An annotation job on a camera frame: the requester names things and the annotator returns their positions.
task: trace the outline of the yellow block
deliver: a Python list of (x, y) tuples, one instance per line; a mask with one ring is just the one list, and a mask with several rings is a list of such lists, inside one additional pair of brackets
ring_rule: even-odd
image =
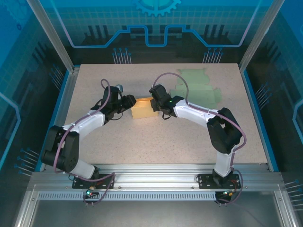
[(159, 116), (159, 111), (153, 111), (151, 100), (152, 97), (136, 99), (136, 104), (131, 108), (132, 116), (134, 119)]

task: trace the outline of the floor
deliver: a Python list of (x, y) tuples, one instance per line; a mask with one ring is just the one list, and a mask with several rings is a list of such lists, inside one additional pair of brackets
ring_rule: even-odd
[(243, 193), (237, 205), (227, 207), (213, 201), (102, 201), (94, 207), (79, 201), (40, 201), (31, 227), (261, 227), (244, 209), (264, 226), (280, 227), (275, 203), (270, 192)]

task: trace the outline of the robotic arm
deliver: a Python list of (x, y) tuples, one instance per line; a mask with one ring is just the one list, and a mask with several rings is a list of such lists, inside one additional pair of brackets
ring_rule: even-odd
[(193, 107), (198, 107), (198, 109), (204, 109), (205, 112), (197, 110), (190, 107), (182, 97), (175, 96), (172, 98), (161, 84), (152, 87), (150, 94), (153, 97), (151, 106), (154, 111), (162, 111), (163, 114), (173, 117), (186, 118), (208, 129), (211, 143), (217, 150), (217, 159), (213, 170), (214, 181), (220, 186), (228, 180), (229, 175), (232, 174), (230, 168), (232, 152), (239, 144), (242, 134), (228, 121), (209, 112), (219, 113), (238, 125), (230, 110), (227, 108), (220, 111), (210, 110), (190, 104)]
[[(105, 89), (101, 104), (98, 105), (97, 103), (87, 113), (89, 117), (77, 124), (72, 123), (63, 127), (53, 126), (50, 128), (41, 156), (43, 163), (53, 166), (60, 141), (66, 131), (74, 124), (71, 131), (68, 132), (63, 146), (60, 148), (56, 167), (86, 179), (99, 179), (98, 168), (79, 159), (79, 143), (93, 130), (113, 120), (115, 113), (122, 113), (136, 103), (134, 96), (122, 96), (117, 87), (111, 86), (110, 91), (109, 101), (99, 112), (92, 115), (104, 104), (108, 95), (108, 87)], [(211, 143), (217, 150), (213, 180), (218, 187), (222, 187), (223, 183), (227, 182), (232, 175), (230, 166), (233, 150), (239, 144), (242, 134), (231, 123), (211, 113), (223, 115), (238, 125), (230, 110), (226, 108), (219, 111), (210, 110), (194, 104), (188, 104), (182, 97), (175, 96), (172, 98), (162, 85), (152, 87), (150, 93), (153, 97), (151, 106), (154, 111), (162, 111), (163, 114), (169, 115), (169, 117), (186, 118), (208, 129)]]
[[(110, 98), (105, 107), (98, 113), (91, 115), (102, 106), (108, 96), (108, 87), (105, 89), (101, 104), (91, 108), (87, 113), (89, 117), (78, 122), (75, 127), (67, 134), (64, 140), (64, 145), (61, 147), (56, 167), (67, 173), (72, 173), (86, 179), (98, 179), (98, 168), (79, 159), (79, 143), (89, 133), (98, 127), (102, 127), (110, 120), (113, 120), (115, 113), (122, 113), (130, 109), (136, 99), (132, 95), (122, 96), (119, 88), (110, 87)], [(53, 166), (58, 145), (63, 137), (63, 134), (74, 123), (63, 127), (53, 126), (50, 128), (45, 147), (42, 152), (41, 161), (45, 164)]]

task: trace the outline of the blue enclosure wall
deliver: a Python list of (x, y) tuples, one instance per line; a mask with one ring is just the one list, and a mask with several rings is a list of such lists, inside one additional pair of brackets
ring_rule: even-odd
[(26, 1), (0, 1), (0, 18), (0, 225), (11, 226), (36, 165), (20, 150), (40, 153), (66, 68)]
[(286, 182), (303, 182), (303, 2), (286, 0), (247, 67)]
[(122, 55), (127, 48), (132, 63), (205, 62), (208, 52), (217, 53), (210, 63), (218, 62), (222, 53), (220, 62), (235, 63), (240, 62), (271, 0), (41, 3), (74, 64), (115, 63), (114, 48)]

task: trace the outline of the speckled tabletop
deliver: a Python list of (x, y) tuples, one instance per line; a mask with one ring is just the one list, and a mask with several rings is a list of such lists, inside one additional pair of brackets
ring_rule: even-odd
[[(156, 77), (177, 69), (204, 69), (210, 85), (219, 87), (222, 101), (217, 109), (229, 108), (245, 131), (247, 145), (240, 149), (235, 163), (267, 162), (261, 139), (237, 64), (98, 64), (81, 65), (72, 95), (66, 124), (85, 115), (103, 97), (102, 78), (112, 86), (123, 85), (124, 95), (149, 97)], [(159, 82), (167, 91), (174, 89), (176, 77)], [(96, 129), (80, 145), (80, 158), (92, 164), (194, 164), (215, 163), (208, 130), (182, 118), (123, 118)]]

